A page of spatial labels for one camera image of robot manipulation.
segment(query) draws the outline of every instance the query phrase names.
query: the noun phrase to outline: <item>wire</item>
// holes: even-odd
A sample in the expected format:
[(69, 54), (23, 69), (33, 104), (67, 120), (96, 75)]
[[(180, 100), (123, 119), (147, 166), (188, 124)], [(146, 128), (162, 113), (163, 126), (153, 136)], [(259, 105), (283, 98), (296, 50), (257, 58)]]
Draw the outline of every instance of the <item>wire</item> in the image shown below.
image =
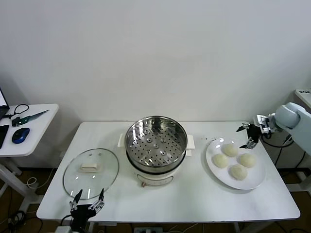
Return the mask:
[(0, 222), (0, 225), (2, 224), (2, 223), (4, 223), (6, 220), (8, 220), (7, 218), (5, 219), (5, 220), (3, 220), (2, 222)]
[(71, 215), (66, 215), (65, 217), (63, 217), (63, 219), (60, 221), (60, 225), (62, 226), (63, 225), (63, 221), (68, 218), (68, 217), (71, 217)]
[(169, 230), (168, 232), (165, 232), (165, 233), (173, 233), (173, 232), (185, 233), (187, 230), (189, 230), (190, 228), (192, 228), (192, 227), (194, 227), (194, 226), (196, 226), (196, 225), (198, 225), (198, 223), (195, 223), (195, 224), (189, 226), (189, 227), (186, 228), (184, 231), (170, 231), (170, 230), (174, 229), (174, 228), (177, 226), (177, 225), (176, 225), (176, 226), (173, 226), (172, 228), (170, 228), (170, 230)]
[(168, 230), (168, 232), (171, 231), (171, 230), (173, 230), (175, 227), (177, 227), (177, 225), (171, 227), (171, 228)]
[(297, 168), (297, 167), (301, 164), (301, 162), (303, 161), (303, 159), (305, 158), (305, 156), (306, 156), (306, 152), (303, 153), (303, 156), (302, 156), (301, 160), (300, 160), (299, 163), (295, 166), (295, 168)]
[(41, 231), (42, 227), (43, 227), (43, 221), (40, 218), (38, 218), (38, 217), (30, 217), (30, 218), (26, 219), (26, 221), (28, 221), (30, 219), (34, 219), (34, 218), (40, 220), (40, 222), (41, 222), (41, 226), (39, 228), (39, 231), (37, 232), (37, 233), (39, 233)]
[(26, 212), (27, 214), (32, 214), (32, 213), (35, 213), (37, 212), (38, 210), (35, 210), (35, 211), (31, 211), (31, 212)]
[(170, 232), (165, 232), (165, 233), (172, 233), (172, 232), (183, 233), (182, 231), (170, 231)]
[(272, 144), (266, 142), (266, 141), (263, 139), (263, 136), (262, 136), (262, 135), (261, 135), (261, 140), (262, 140), (265, 144), (269, 145), (270, 147), (275, 147), (275, 148), (285, 148), (285, 147), (289, 147), (290, 145), (292, 145), (292, 144), (294, 143), (294, 141), (291, 141), (290, 144), (287, 144), (287, 145), (285, 145), (285, 146), (283, 146), (283, 145), (282, 145), (282, 146), (276, 146), (276, 145), (272, 145)]
[(278, 162), (278, 159), (280, 158), (281, 154), (282, 154), (282, 150), (283, 148), (280, 149), (280, 152), (278, 153), (278, 156), (276, 158), (276, 162), (274, 163), (274, 166), (276, 166), (277, 162)]
[(308, 232), (308, 231), (306, 231), (304, 229), (300, 229), (300, 228), (293, 228), (293, 229), (290, 230), (290, 233), (292, 233), (293, 231), (302, 231), (302, 232), (305, 232), (305, 233), (310, 233), (310, 232)]
[(10, 202), (9, 202), (9, 208), (8, 208), (8, 218), (10, 216), (10, 209), (11, 209), (11, 203), (12, 203), (12, 188), (9, 187), (10, 190)]
[(287, 233), (287, 231), (284, 229), (284, 227), (281, 226), (281, 224), (279, 224), (278, 222), (275, 222), (276, 225), (278, 225), (285, 233)]
[(192, 228), (192, 227), (194, 227), (194, 226), (196, 226), (196, 225), (198, 225), (198, 223), (193, 224), (192, 226), (189, 226), (188, 228), (186, 228), (186, 229), (183, 231), (183, 233), (185, 233), (187, 230), (189, 230), (190, 228)]
[[(18, 112), (18, 113), (17, 113), (16, 110), (17, 110), (17, 108), (20, 107), (20, 106), (26, 106), (26, 109), (25, 109), (25, 110), (22, 110), (21, 112)], [(9, 118), (9, 119), (11, 119), (13, 116), (15, 116), (15, 115), (17, 115), (17, 114), (22, 114), (22, 113), (26, 112), (28, 109), (29, 109), (29, 105), (22, 103), (22, 104), (20, 104), (20, 105), (18, 105), (18, 106), (15, 107), (14, 113), (13, 113), (13, 114), (7, 114), (7, 115), (3, 116), (3, 118)]]
[(45, 185), (47, 184), (47, 182), (50, 180), (53, 171), (54, 171), (54, 167), (52, 168), (52, 171), (50, 172), (50, 175), (49, 175), (48, 179), (44, 182), (43, 185), (41, 185), (41, 186), (39, 186), (39, 187), (31, 187), (31, 185), (33, 185), (33, 184), (35, 184), (35, 183), (37, 182), (37, 178), (36, 178), (36, 177), (30, 177), (30, 178), (27, 180), (27, 183), (26, 183), (25, 185), (27, 185), (27, 186), (28, 186), (29, 188), (31, 188), (31, 189), (38, 189), (38, 188), (41, 188), (41, 187), (45, 186)]

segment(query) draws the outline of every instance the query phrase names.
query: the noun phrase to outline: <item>black cable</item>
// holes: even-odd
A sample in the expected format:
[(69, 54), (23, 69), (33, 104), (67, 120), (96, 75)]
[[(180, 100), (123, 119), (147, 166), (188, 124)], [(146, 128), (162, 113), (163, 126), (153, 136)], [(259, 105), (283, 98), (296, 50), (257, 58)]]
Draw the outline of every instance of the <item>black cable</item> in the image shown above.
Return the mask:
[(40, 220), (40, 222), (41, 222), (41, 226), (39, 228), (39, 231), (37, 232), (37, 233), (39, 233), (41, 231), (42, 227), (43, 227), (43, 221), (40, 218), (38, 218), (38, 217), (30, 217), (30, 218), (26, 219), (25, 221), (28, 221), (28, 220), (34, 219), (34, 218)]
[(281, 226), (281, 224), (279, 224), (278, 222), (275, 222), (276, 225), (278, 225), (285, 233), (287, 233), (287, 231), (284, 229), (284, 227)]
[(65, 218), (71, 217), (71, 215), (66, 215), (65, 217), (63, 217), (63, 219), (60, 221), (60, 225), (63, 225), (63, 221), (65, 220)]
[(310, 233), (310, 232), (308, 232), (308, 231), (306, 231), (304, 229), (300, 229), (300, 228), (293, 228), (293, 229), (290, 230), (290, 233), (292, 233), (293, 231), (302, 231), (302, 232), (305, 232), (305, 233)]
[(270, 147), (275, 147), (275, 148), (285, 148), (285, 147), (289, 147), (290, 145), (292, 145), (292, 144), (294, 143), (294, 141), (291, 141), (290, 144), (287, 144), (287, 145), (285, 145), (285, 146), (276, 146), (276, 145), (272, 145), (272, 144), (266, 142), (266, 141), (263, 139), (263, 136), (262, 136), (262, 135), (261, 135), (261, 139), (262, 139), (262, 141), (263, 141), (265, 144), (269, 145)]
[[(16, 110), (17, 110), (17, 108), (20, 107), (20, 106), (26, 106), (26, 109), (23, 110), (23, 111), (21, 111), (21, 112), (18, 112), (18, 113), (17, 113)], [(13, 113), (13, 114), (4, 115), (3, 118), (9, 118), (9, 119), (11, 119), (13, 116), (15, 116), (15, 115), (17, 115), (17, 114), (22, 114), (22, 113), (26, 112), (28, 109), (29, 109), (29, 105), (22, 103), (22, 104), (20, 104), (20, 105), (18, 105), (18, 106), (15, 107), (14, 113)]]
[(295, 166), (295, 168), (297, 168), (297, 167), (301, 164), (301, 162), (303, 161), (303, 159), (305, 158), (305, 156), (306, 156), (306, 152), (303, 153), (303, 156), (302, 156), (301, 160), (300, 160), (299, 163)]
[(278, 153), (278, 156), (277, 156), (277, 158), (276, 158), (276, 161), (275, 161), (275, 163), (274, 163), (274, 166), (276, 166), (276, 164), (277, 164), (277, 162), (278, 162), (278, 159), (280, 158), (280, 156), (281, 156), (281, 154), (282, 154), (282, 150), (283, 150), (283, 148), (280, 149), (280, 152)]
[(8, 218), (10, 216), (10, 209), (11, 209), (11, 202), (12, 202), (12, 188), (9, 187), (10, 190), (10, 201), (9, 201), (9, 208), (8, 208)]

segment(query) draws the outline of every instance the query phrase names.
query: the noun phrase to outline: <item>white table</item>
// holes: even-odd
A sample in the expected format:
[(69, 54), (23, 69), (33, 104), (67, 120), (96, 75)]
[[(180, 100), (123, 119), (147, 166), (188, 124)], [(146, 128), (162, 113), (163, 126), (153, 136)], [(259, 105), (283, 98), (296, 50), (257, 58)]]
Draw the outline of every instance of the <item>white table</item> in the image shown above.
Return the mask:
[[(64, 171), (73, 158), (92, 148), (112, 150), (119, 159), (120, 171), (112, 187), (105, 193), (104, 208), (91, 221), (202, 223), (264, 221), (300, 216), (297, 205), (260, 142), (254, 153), (262, 157), (267, 173), (260, 187), (252, 191), (236, 190), (220, 182), (210, 172), (205, 163), (208, 141), (213, 137), (231, 137), (246, 142), (246, 131), (235, 132), (241, 122), (181, 122), (187, 134), (194, 137), (195, 150), (192, 156), (185, 158), (176, 178), (169, 185), (144, 188), (134, 176), (125, 149), (117, 147), (120, 134), (131, 124), (82, 123), (41, 202), (37, 216), (60, 220), (69, 214), (69, 201), (72, 198), (63, 188)], [(79, 204), (94, 201), (95, 198), (81, 200)]]
[[(10, 106), (8, 113), (13, 113), (15, 106)], [(6, 184), (1, 188), (0, 194), (2, 194), (6, 187), (9, 185), (22, 196), (25, 197), (21, 210), (26, 211), (29, 204), (40, 203), (42, 196), (35, 194), (33, 189), (29, 189), (23, 182), (21, 182), (15, 175), (20, 175), (21, 171), (15, 166), (15, 164), (9, 159), (10, 157), (21, 157), (30, 155), (37, 147), (39, 141), (41, 140), (44, 132), (49, 126), (50, 122), (53, 120), (57, 110), (57, 104), (36, 104), (29, 105), (29, 109), (18, 115), (20, 118), (34, 115), (42, 111), (48, 110), (45, 114), (41, 115), (39, 118), (29, 121), (28, 123), (12, 127), (12, 122), (8, 118), (3, 118), (0, 121), (0, 125), (9, 125), (9, 130), (3, 142), (2, 148), (0, 149), (0, 179)], [(30, 128), (30, 132), (26, 137), (25, 141), (20, 144), (14, 144), (12, 142), (13, 133), (23, 127)]]

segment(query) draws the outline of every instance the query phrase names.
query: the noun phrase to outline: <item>power strip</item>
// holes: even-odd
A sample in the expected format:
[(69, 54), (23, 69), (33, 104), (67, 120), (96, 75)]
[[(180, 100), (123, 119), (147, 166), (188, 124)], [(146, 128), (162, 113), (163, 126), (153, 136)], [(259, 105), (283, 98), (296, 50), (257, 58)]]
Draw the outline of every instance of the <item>power strip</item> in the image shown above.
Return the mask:
[(163, 233), (162, 227), (135, 227), (133, 233)]

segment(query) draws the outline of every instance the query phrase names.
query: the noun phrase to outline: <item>blue mouse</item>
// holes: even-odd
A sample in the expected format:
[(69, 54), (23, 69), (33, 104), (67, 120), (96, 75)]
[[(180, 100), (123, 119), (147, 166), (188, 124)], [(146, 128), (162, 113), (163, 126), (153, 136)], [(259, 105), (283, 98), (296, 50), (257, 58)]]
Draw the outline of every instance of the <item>blue mouse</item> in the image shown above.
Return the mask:
[(29, 131), (29, 128), (20, 128), (19, 130), (16, 130), (12, 136), (12, 142), (15, 144), (22, 143), (25, 141)]

